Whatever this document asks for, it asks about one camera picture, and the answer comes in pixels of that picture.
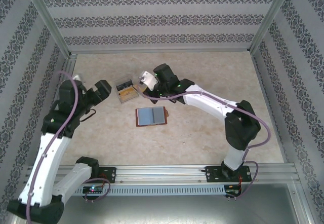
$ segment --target patterned wallpaper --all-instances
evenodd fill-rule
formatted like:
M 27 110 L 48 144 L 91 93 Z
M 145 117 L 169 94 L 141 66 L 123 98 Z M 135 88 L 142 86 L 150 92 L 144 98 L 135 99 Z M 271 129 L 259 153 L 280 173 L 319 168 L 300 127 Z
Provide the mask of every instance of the patterned wallpaper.
M 273 0 L 44 0 L 70 50 L 247 49 Z
M 33 165 L 65 58 L 31 0 L 0 0 L 0 223 Z
M 324 223 L 324 2 L 285 0 L 254 60 L 286 158 Z

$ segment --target marble surface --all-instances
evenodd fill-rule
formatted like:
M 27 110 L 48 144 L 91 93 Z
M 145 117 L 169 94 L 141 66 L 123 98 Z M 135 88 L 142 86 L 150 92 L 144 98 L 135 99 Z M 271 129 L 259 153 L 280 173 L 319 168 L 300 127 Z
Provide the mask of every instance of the marble surface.
M 133 78 L 166 63 L 179 79 L 187 78 L 205 90 L 229 100 L 247 100 L 256 115 L 271 125 L 249 52 L 134 53 L 78 55 L 74 74 L 81 73 L 90 88 L 98 80 Z M 81 156 L 93 157 L 101 165 L 217 164 L 227 153 L 222 122 L 193 106 L 160 101 L 169 112 L 168 124 L 136 127 L 135 109 L 154 106 L 138 97 L 124 104 L 116 91 L 97 105 L 97 114 L 77 128 L 61 165 L 74 165 Z M 265 146 L 254 148 L 247 160 L 282 163 L 273 134 Z M 266 138 L 261 129 L 251 143 Z

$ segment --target purple cable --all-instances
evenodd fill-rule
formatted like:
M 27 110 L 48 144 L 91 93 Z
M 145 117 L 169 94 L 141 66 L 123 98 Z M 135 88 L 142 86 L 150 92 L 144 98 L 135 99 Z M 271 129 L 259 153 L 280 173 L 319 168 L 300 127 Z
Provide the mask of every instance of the purple cable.
M 103 197 L 107 196 L 108 193 L 110 192 L 110 182 L 106 178 L 100 178 L 100 177 L 98 177 L 98 178 L 92 178 L 92 179 L 88 179 L 88 180 L 84 181 L 83 183 L 93 182 L 93 181 L 96 181 L 96 180 L 105 181 L 106 183 L 109 184 L 109 188 L 108 188 L 107 192 L 105 192 L 103 195 L 99 196 L 95 200 L 88 200 L 87 199 L 87 195 L 90 194 L 91 192 L 90 191 L 89 192 L 86 192 L 86 194 L 85 194 L 85 200 L 86 200 L 86 202 L 88 202 L 88 201 L 89 202 L 95 202 L 95 201 L 101 200 Z
M 57 73 L 64 74 L 71 81 L 71 83 L 73 85 L 73 88 L 74 88 L 74 94 L 75 94 L 74 105 L 73 105 L 73 108 L 72 108 L 72 110 L 70 112 L 70 115 L 67 117 L 67 119 L 65 120 L 65 122 L 59 128 L 59 130 L 55 133 L 55 135 L 53 136 L 53 138 L 50 140 L 50 143 L 46 146 L 46 148 L 45 148 L 45 150 L 44 150 L 42 156 L 40 157 L 39 162 L 38 162 L 38 164 L 36 166 L 34 175 L 32 177 L 31 183 L 30 183 L 30 188 L 29 188 L 29 193 L 28 193 L 28 199 L 27 199 L 27 205 L 26 205 L 26 219 L 27 219 L 28 224 L 32 224 L 31 223 L 31 218 L 30 218 L 30 204 L 31 204 L 31 198 L 32 198 L 32 195 L 33 195 L 32 192 L 34 190 L 34 186 L 35 186 L 37 174 L 39 172 L 39 169 L 41 168 L 41 164 L 42 164 L 42 162 L 43 162 L 43 160 L 44 160 L 44 158 L 46 156 L 46 153 L 48 152 L 48 150 L 50 149 L 51 145 L 53 144 L 54 140 L 58 137 L 58 135 L 61 133 L 61 131 L 64 129 L 64 127 L 67 125 L 67 123 L 72 118 L 72 116 L 73 116 L 73 114 L 75 112 L 76 106 L 77 106 L 78 92 L 77 92 L 77 86 L 76 86 L 76 84 L 75 84 L 72 76 L 70 76 L 67 72 L 64 72 L 64 71 L 58 71 Z
M 159 100 L 171 100 L 171 99 L 175 99 L 175 98 L 178 98 L 178 97 L 181 97 L 181 96 L 184 96 L 184 95 L 192 95 L 192 94 L 204 95 L 204 96 L 206 96 L 206 97 L 208 97 L 208 98 L 210 98 L 210 99 L 213 99 L 213 100 L 215 100 L 215 101 L 217 101 L 217 102 L 219 102 L 219 103 L 221 103 L 221 104 L 223 104 L 223 105 L 225 105 L 225 106 L 228 106 L 228 107 L 231 108 L 231 109 L 234 109 L 234 110 L 236 110 L 236 111 L 239 111 L 239 112 L 241 112 L 241 113 L 243 113 L 243 114 L 246 114 L 246 115 L 250 116 L 251 118 L 254 118 L 255 120 L 259 121 L 259 122 L 260 122 L 260 123 L 261 123 L 261 124 L 266 128 L 266 130 L 267 130 L 267 132 L 268 132 L 268 137 L 265 139 L 265 141 L 263 141 L 263 142 L 261 142 L 261 143 L 259 143 L 259 144 L 254 144 L 254 145 L 251 145 L 251 146 L 248 146 L 248 147 L 247 147 L 247 150 L 245 151 L 242 160 L 243 160 L 244 162 L 246 162 L 246 163 L 254 163 L 254 164 L 256 165 L 257 169 L 256 169 L 256 171 L 255 171 L 254 177 L 252 178 L 252 181 L 250 182 L 249 186 L 248 186 L 248 187 L 246 188 L 246 190 L 245 190 L 245 191 L 244 191 L 240 196 L 238 196 L 237 198 L 240 198 L 242 195 L 244 195 L 244 194 L 247 192 L 247 190 L 249 190 L 249 188 L 252 186 L 253 182 L 255 181 L 255 179 L 256 179 L 256 177 L 257 177 L 257 174 L 258 174 L 258 171 L 259 171 L 259 165 L 258 165 L 258 163 L 255 162 L 255 161 L 245 161 L 245 158 L 247 157 L 247 154 L 248 154 L 248 152 L 249 152 L 249 150 L 250 150 L 251 148 L 255 148 L 255 147 L 258 147 L 258 146 L 262 146 L 262 145 L 265 145 L 266 143 L 269 142 L 269 140 L 270 140 L 270 138 L 271 138 L 271 131 L 270 131 L 270 128 L 269 128 L 269 126 L 266 124 L 265 121 L 263 121 L 261 118 L 255 116 L 254 114 L 252 114 L 252 113 L 250 113 L 250 112 L 248 112 L 248 111 L 245 111 L 245 110 L 242 110 L 242 109 L 240 109 L 240 108 L 238 108 L 238 107 L 235 107 L 235 106 L 232 106 L 232 105 L 230 105 L 230 104 L 227 104 L 226 102 L 224 102 L 224 101 L 218 99 L 217 97 L 212 96 L 212 95 L 210 95 L 210 94 L 208 94 L 208 93 L 206 93 L 206 92 L 202 92 L 202 91 L 188 91 L 188 92 L 181 93 L 181 94 L 178 94 L 178 95 L 175 95 L 175 96 L 164 97 L 164 98 L 156 98 L 156 97 L 151 97 L 151 96 L 144 95 L 140 90 L 137 90 L 135 87 L 134 87 L 134 89 L 135 89 L 137 92 L 139 92 L 139 93 L 141 94 L 141 96 L 143 96 L 143 97 L 145 97 L 145 98 L 147 98 L 147 99 L 150 99 L 150 100 L 156 100 L 156 101 L 159 101 Z
M 248 185 L 248 187 L 244 190 L 244 192 L 241 193 L 238 197 L 236 197 L 237 199 L 239 199 L 239 198 L 241 198 L 243 195 L 245 195 L 246 192 L 251 188 L 251 186 L 252 186 L 252 184 L 254 183 L 254 181 L 255 181 L 255 179 L 256 179 L 256 177 L 257 177 L 257 175 L 258 175 L 258 172 L 259 172 L 259 165 L 258 165 L 257 162 L 255 162 L 255 161 L 245 161 L 245 162 L 246 162 L 246 163 L 254 163 L 255 166 L 256 166 L 257 168 L 255 169 L 255 174 L 254 174 L 254 176 L 253 176 L 253 178 L 252 178 L 252 181 L 250 182 L 250 184 Z

